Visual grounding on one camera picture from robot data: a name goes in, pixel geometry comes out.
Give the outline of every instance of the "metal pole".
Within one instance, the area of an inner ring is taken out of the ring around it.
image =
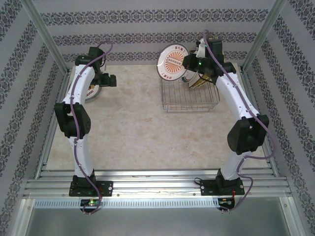
[[[247,77],[247,74],[242,72],[241,73],[241,78],[242,78],[242,82],[243,82],[243,85],[244,85],[245,93],[246,93],[249,101],[253,104],[254,107],[257,108],[255,97],[254,97],[254,94],[252,92],[252,88],[251,88],[251,86],[249,84],[249,79]],[[271,154],[271,148],[270,148],[270,144],[267,142],[267,138],[265,139],[265,141],[264,141],[264,143],[262,145],[262,149],[264,151],[265,156],[268,156],[268,155]],[[277,168],[277,165],[276,165],[274,157],[271,157],[269,160],[270,160],[270,166],[271,166],[271,169],[272,169],[272,171],[274,173],[274,176],[275,177],[280,177],[280,174],[278,172],[278,168]]]
[[[256,54],[258,53],[260,46],[265,41],[267,34],[269,33],[272,25],[276,21],[278,15],[280,14],[284,4],[286,3],[286,0],[276,0],[274,5],[272,6],[264,24],[262,25],[256,39],[254,40],[254,43],[252,44],[252,47],[250,51],[247,53],[247,56],[244,60],[244,63],[242,65],[242,70],[247,71],[249,67],[251,66],[252,61],[254,60]]]
[[[67,67],[65,60],[63,59],[63,55],[58,49],[58,46],[53,40],[52,35],[50,34],[47,26],[45,25],[43,19],[41,18],[33,0],[21,0],[21,3],[28,13],[30,19],[32,20],[33,24],[37,28],[40,36],[42,37],[44,43],[46,44],[47,48],[49,49],[50,53],[53,55],[55,61],[57,62],[60,70],[65,74],[68,72],[69,68]]]
[[[68,73],[66,73],[64,78],[63,78],[63,83],[61,85],[60,92],[58,94],[57,102],[61,102],[63,100],[65,94],[67,93],[69,79],[70,79],[70,75],[68,75]],[[55,135],[55,132],[56,132],[57,125],[58,125],[58,123],[57,123],[56,115],[53,114],[53,117],[52,117],[50,125],[49,125],[47,138],[46,138],[46,141],[45,141],[45,144],[44,144],[44,147],[43,147],[43,152],[42,152],[42,154],[40,156],[39,163],[38,163],[38,166],[37,166],[35,179],[38,179],[40,177],[40,173],[42,171],[43,163],[45,161],[47,161],[47,159],[48,159],[48,155],[49,155],[49,152],[50,152],[51,145],[53,144],[54,135]]]

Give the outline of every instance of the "cable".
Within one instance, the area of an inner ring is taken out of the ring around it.
[[[199,75],[199,78],[200,78],[200,79],[202,79],[202,80],[204,80],[204,81],[207,81],[207,82],[213,84],[213,82],[212,82],[211,80],[206,80],[206,79],[204,79],[204,78],[202,77],[202,76],[204,76],[205,74],[203,74],[202,76],[200,76],[200,73],[198,72],[198,75]]]
[[[234,82],[234,80],[231,78],[231,76],[229,76],[228,72],[223,68],[223,66],[220,64],[220,62],[216,59],[215,55],[212,53],[210,47],[209,47],[209,44],[208,44],[208,41],[207,41],[207,36],[209,35],[209,31],[206,29],[203,31],[203,40],[205,41],[205,45],[208,49],[208,52],[210,54],[210,56],[212,57],[213,61],[218,65],[218,67],[222,70],[222,72],[227,76],[227,78],[230,80],[230,82],[233,84],[233,86],[236,88],[236,90],[238,91],[243,103],[245,104],[245,107],[247,109],[247,112],[263,127],[263,129],[267,132],[267,134],[269,135],[270,139],[272,140],[272,143],[273,143],[273,147],[274,149],[272,150],[271,154],[268,155],[268,156],[265,156],[265,157],[259,157],[259,156],[245,156],[239,163],[239,165],[237,166],[237,174],[239,177],[241,178],[247,178],[247,179],[250,179],[251,180],[251,184],[247,190],[247,192],[245,193],[245,195],[241,198],[241,200],[237,203],[237,205],[231,209],[230,211],[232,210],[235,210],[239,207],[239,205],[244,201],[244,199],[247,197],[247,195],[249,194],[250,190],[252,189],[252,185],[254,183],[254,180],[252,177],[249,177],[249,176],[244,176],[242,174],[240,174],[240,168],[242,166],[242,164],[244,163],[245,159],[247,158],[252,158],[252,159],[256,159],[256,160],[267,160],[269,158],[271,158],[275,152],[276,152],[276,140],[275,140],[275,137],[272,135],[271,131],[264,125],[264,123],[262,123],[260,121],[260,119],[258,119],[258,117],[251,111],[249,105],[247,104],[244,96],[242,95],[242,92],[240,90],[240,88],[238,87],[238,85]]]
[[[73,119],[74,119],[74,123],[75,123],[75,127],[76,127],[76,130],[77,130],[77,137],[74,139],[74,159],[75,159],[75,162],[77,163],[80,171],[82,172],[82,174],[84,175],[84,177],[87,179],[87,181],[92,185],[92,187],[96,190],[97,192],[97,195],[98,195],[98,200],[99,200],[99,203],[97,204],[96,208],[92,211],[92,212],[85,212],[85,206],[83,207],[83,213],[84,214],[88,214],[88,215],[92,215],[93,213],[97,212],[100,204],[101,204],[101,201],[102,201],[102,196],[98,190],[98,188],[95,186],[95,184],[90,180],[90,178],[87,176],[87,174],[84,172],[83,168],[81,167],[81,164],[78,160],[78,157],[77,157],[77,143],[78,143],[78,140],[80,139],[80,129],[79,129],[79,123],[78,123],[78,119],[75,115],[75,112],[74,112],[74,108],[73,108],[73,99],[74,99],[74,89],[75,89],[75,86],[76,84],[78,83],[79,81],[79,78],[81,77],[82,73],[85,71],[86,68],[88,68],[92,63],[94,63],[95,61],[103,58],[104,56],[106,56],[113,48],[113,42],[111,41],[103,41],[103,42],[100,42],[99,45],[97,47],[99,47],[100,45],[104,44],[104,43],[110,43],[111,44],[111,47],[110,49],[104,53],[103,55],[95,58],[94,60],[90,61],[86,66],[83,67],[83,69],[80,71],[80,73],[78,74],[77,78],[75,79],[74,83],[73,83],[73,86],[72,86],[72,90],[71,90],[71,97],[70,97],[70,108],[71,108],[71,112],[72,112],[72,115],[73,115]]]
[[[99,67],[102,67],[102,66],[104,66],[105,65],[105,59],[104,59],[104,62],[103,62],[103,64],[102,65],[100,65]]]

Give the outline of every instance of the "orange pattern on plate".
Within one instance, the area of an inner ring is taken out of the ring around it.
[[[179,72],[183,65],[184,55],[182,52],[173,51],[166,56],[165,69],[168,73],[175,74]]]

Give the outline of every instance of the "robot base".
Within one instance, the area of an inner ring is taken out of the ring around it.
[[[90,176],[90,180],[96,185],[103,197],[111,197],[113,193],[113,181],[97,181],[94,171]],[[70,197],[98,197],[97,191],[84,177],[73,176],[70,190]]]
[[[221,170],[218,171],[216,179],[201,179],[200,190],[202,196],[227,196],[244,195],[244,186],[240,178],[234,180],[225,180],[221,174]]]

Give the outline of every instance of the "black mounting bracket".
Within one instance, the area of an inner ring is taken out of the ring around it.
[[[266,126],[269,119],[266,115],[257,115],[257,118]],[[230,149],[240,155],[247,151],[256,151],[266,137],[266,130],[254,119],[242,117],[232,127],[227,135]]]
[[[200,179],[197,184],[200,186],[202,196],[228,196],[233,195],[233,191],[234,195],[245,194],[241,178],[225,180],[221,170],[218,171],[216,179]]]
[[[103,197],[111,197],[113,194],[113,181],[97,181],[94,171],[89,177]],[[69,190],[70,197],[98,197],[97,191],[85,177],[73,176]]]
[[[87,56],[80,55],[75,60],[75,65],[87,65],[92,60],[104,54],[104,52],[98,47],[90,47],[89,54]],[[91,82],[91,85],[99,85],[100,87],[116,87],[117,81],[115,75],[108,75],[108,73],[102,73],[100,68],[102,64],[102,58],[92,63],[90,66],[93,67],[95,76]]]
[[[77,102],[73,104],[73,108],[79,123],[80,139],[83,139],[83,136],[88,134],[91,129],[91,119],[82,104]],[[69,115],[71,113],[70,104],[66,104],[65,102],[56,103],[54,110],[61,132],[68,138],[77,137],[74,118]]]
[[[222,67],[228,72],[236,73],[236,70],[232,63],[224,62],[224,54],[222,50],[222,40],[207,40],[209,47],[215,58],[219,61]],[[199,72],[201,74],[206,74],[211,78],[212,83],[215,85],[218,76],[223,76],[223,71],[218,67],[215,61],[210,56],[208,50],[205,52],[205,58],[197,58],[196,54],[189,54],[184,57],[183,66],[187,70]]]

